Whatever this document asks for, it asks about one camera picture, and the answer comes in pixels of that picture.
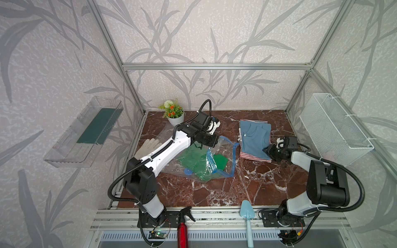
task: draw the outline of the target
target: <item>white flower pot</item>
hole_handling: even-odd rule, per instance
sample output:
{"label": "white flower pot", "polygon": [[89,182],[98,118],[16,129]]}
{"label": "white flower pot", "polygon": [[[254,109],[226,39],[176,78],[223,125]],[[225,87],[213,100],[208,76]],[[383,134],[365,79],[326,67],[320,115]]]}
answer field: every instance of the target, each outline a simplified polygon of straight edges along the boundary
{"label": "white flower pot", "polygon": [[171,123],[171,125],[176,126],[178,124],[183,123],[183,121],[185,120],[185,113],[183,113],[181,116],[179,116],[178,118],[168,118],[168,121]]}

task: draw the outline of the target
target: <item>white wire basket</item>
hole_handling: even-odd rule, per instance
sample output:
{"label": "white wire basket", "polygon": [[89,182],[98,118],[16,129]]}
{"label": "white wire basket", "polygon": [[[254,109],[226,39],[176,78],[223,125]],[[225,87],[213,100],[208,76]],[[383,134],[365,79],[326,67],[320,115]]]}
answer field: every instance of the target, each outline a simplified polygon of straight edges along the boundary
{"label": "white wire basket", "polygon": [[315,93],[300,115],[321,157],[349,165],[374,146],[329,93]]}

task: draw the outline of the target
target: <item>black cable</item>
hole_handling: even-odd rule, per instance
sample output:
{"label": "black cable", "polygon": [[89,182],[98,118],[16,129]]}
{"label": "black cable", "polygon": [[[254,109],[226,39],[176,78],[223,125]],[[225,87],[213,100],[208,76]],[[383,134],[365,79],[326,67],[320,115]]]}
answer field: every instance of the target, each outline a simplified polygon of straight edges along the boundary
{"label": "black cable", "polygon": [[[176,130],[177,130],[177,128],[179,127],[180,125],[178,124],[178,125],[176,125],[175,127],[174,127],[174,129],[173,129],[173,132],[172,132],[172,140],[170,140],[170,142],[165,146],[165,147],[163,147],[161,150],[159,150],[158,152],[156,152],[155,154],[153,154],[152,156],[151,156],[151,158],[153,159],[153,158],[155,158],[155,157],[157,157],[158,155],[160,155],[163,151],[165,151],[168,147],[170,147],[173,143],[174,143],[174,139],[175,139],[175,135],[176,135]],[[126,177],[129,173],[131,173],[131,172],[133,172],[133,171],[135,171],[135,170],[137,170],[137,169],[139,169],[139,168],[141,168],[142,166],[144,166],[145,164],[147,164],[148,162],[150,162],[151,160],[148,158],[148,159],[146,159],[145,161],[142,161],[142,162],[140,162],[139,164],[137,164],[134,168],[132,168],[131,170],[129,170],[129,171],[127,171],[127,172],[125,172],[125,173],[123,173],[123,174],[121,174],[118,178],[116,178],[116,180],[114,180],[113,182],[112,182],[112,184],[109,186],[109,189],[108,189],[108,197],[111,199],[111,200],[113,200],[113,201],[119,201],[119,202],[135,202],[135,203],[138,203],[139,201],[137,200],[137,199],[134,199],[134,198],[119,198],[119,197],[115,197],[114,195],[113,195],[113,188],[116,186],[116,184],[118,184],[119,183],[119,181],[121,181],[124,177]]]}
{"label": "black cable", "polygon": [[306,151],[304,151],[304,152],[310,152],[312,149],[310,148],[310,147],[308,147],[307,145],[304,145],[304,144],[301,144],[301,143],[297,143],[298,145],[300,145],[300,146],[303,146],[303,147],[305,147],[307,150]]}
{"label": "black cable", "polygon": [[205,100],[205,101],[203,102],[203,104],[202,104],[201,107],[199,108],[198,112],[197,112],[192,118],[190,118],[189,120],[187,120],[187,121],[185,121],[185,122],[183,122],[183,123],[188,123],[188,122],[192,121],[194,118],[196,118],[196,117],[199,115],[199,112],[202,111],[202,109],[204,108],[204,106],[205,106],[205,104],[206,104],[207,102],[210,103],[210,116],[212,116],[212,103],[211,103],[211,100],[210,100],[210,99],[207,99],[207,100]]}
{"label": "black cable", "polygon": [[360,196],[359,196],[358,200],[356,201],[356,203],[354,203],[353,205],[351,205],[349,207],[346,207],[346,208],[317,207],[317,208],[312,208],[312,209],[308,209],[308,210],[304,211],[303,215],[312,213],[314,211],[320,211],[320,210],[327,210],[327,211],[333,211],[333,212],[348,212],[348,211],[355,210],[356,208],[358,208],[359,206],[362,205],[362,203],[364,202],[364,199],[365,199],[365,189],[364,189],[364,186],[362,185],[361,181],[358,179],[358,177],[356,175],[353,174],[353,172],[351,172],[350,170],[346,169],[345,166],[340,165],[338,163],[326,160],[324,158],[320,158],[320,157],[313,155],[311,153],[306,153],[306,154],[312,158],[318,159],[322,162],[329,163],[335,167],[338,167],[338,168],[342,169],[344,172],[346,172],[347,174],[349,174],[349,176],[351,176],[354,179],[354,181],[356,181],[358,188],[360,190]]}
{"label": "black cable", "polygon": [[157,247],[157,246],[162,245],[165,240],[163,240],[163,242],[161,242],[160,244],[155,245],[154,243],[150,243],[149,240],[146,238],[146,235],[144,234],[143,228],[142,228],[142,212],[141,212],[141,210],[139,210],[139,219],[141,220],[141,227],[139,229],[141,231],[142,238],[146,242],[146,244],[150,245],[150,247]]}
{"label": "black cable", "polygon": [[321,213],[321,211],[318,211],[317,210],[317,208],[316,208],[316,211],[315,212],[313,212],[313,213],[310,213],[310,214],[306,214],[305,215],[305,217],[314,217],[314,216],[316,216],[317,214],[319,214],[319,213]]}
{"label": "black cable", "polygon": [[[176,130],[177,130],[177,128],[178,128],[179,126],[180,126],[180,124],[178,124],[178,125],[176,125],[176,126],[174,127],[173,132],[172,132],[172,140],[170,140],[170,142],[169,142],[166,146],[164,146],[162,149],[160,149],[158,152],[156,152],[155,154],[153,154],[153,155],[151,156],[152,159],[155,158],[155,157],[157,157],[158,155],[160,155],[162,152],[164,152],[168,147],[170,147],[170,146],[174,143],[174,139],[175,139],[175,136],[176,136]],[[147,164],[147,163],[150,162],[150,161],[151,161],[151,160],[148,158],[147,160],[140,162],[140,163],[137,164],[134,168],[132,168],[131,170],[129,170],[129,171],[127,171],[127,172],[121,174],[118,178],[116,178],[116,180],[114,180],[114,181],[112,182],[112,184],[109,186],[109,189],[108,189],[108,197],[109,197],[111,200],[113,200],[113,201],[139,203],[139,201],[138,201],[137,199],[135,199],[135,198],[119,198],[119,197],[115,197],[115,196],[113,195],[112,191],[113,191],[114,187],[116,186],[116,184],[118,184],[119,181],[121,181],[121,180],[122,180],[124,177],[126,177],[129,173],[132,173],[133,171],[135,171],[135,170],[137,170],[137,169],[143,167],[145,164]],[[143,239],[145,240],[145,242],[146,242],[148,245],[152,246],[152,247],[157,247],[157,246],[161,245],[162,243],[159,244],[159,245],[152,245],[152,244],[149,242],[149,240],[146,238],[146,236],[144,235],[143,229],[142,229],[142,213],[141,213],[141,210],[139,210],[139,219],[140,219],[140,221],[141,221],[141,235],[142,235]]]}
{"label": "black cable", "polygon": [[313,217],[312,221],[309,223],[309,225],[308,225],[307,228],[305,229],[304,233],[300,236],[300,238],[299,238],[297,241],[290,243],[291,245],[290,245],[290,244],[286,244],[286,245],[287,245],[287,246],[293,246],[293,245],[299,243],[299,242],[307,235],[307,233],[309,232],[310,228],[312,227],[314,221],[317,219],[317,217],[320,215],[320,213],[321,213],[321,212],[319,212],[318,214],[316,214],[316,215]]}

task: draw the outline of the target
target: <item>blue shirt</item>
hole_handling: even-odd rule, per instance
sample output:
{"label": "blue shirt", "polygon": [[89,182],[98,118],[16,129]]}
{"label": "blue shirt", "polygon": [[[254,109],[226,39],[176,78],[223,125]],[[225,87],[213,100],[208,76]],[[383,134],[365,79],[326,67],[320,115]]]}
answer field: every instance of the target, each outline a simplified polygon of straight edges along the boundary
{"label": "blue shirt", "polygon": [[272,125],[262,122],[240,121],[240,129],[241,150],[255,157],[271,160],[262,150],[269,146]]}

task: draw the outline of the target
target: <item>white flower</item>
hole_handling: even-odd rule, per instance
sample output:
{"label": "white flower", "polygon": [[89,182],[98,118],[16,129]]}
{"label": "white flower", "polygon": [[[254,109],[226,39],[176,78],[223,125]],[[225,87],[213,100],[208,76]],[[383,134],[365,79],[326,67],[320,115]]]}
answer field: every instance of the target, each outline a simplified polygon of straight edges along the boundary
{"label": "white flower", "polygon": [[171,100],[166,100],[166,101],[164,102],[164,107],[166,107],[166,108],[171,107],[171,105],[173,105],[173,102],[172,102]]}

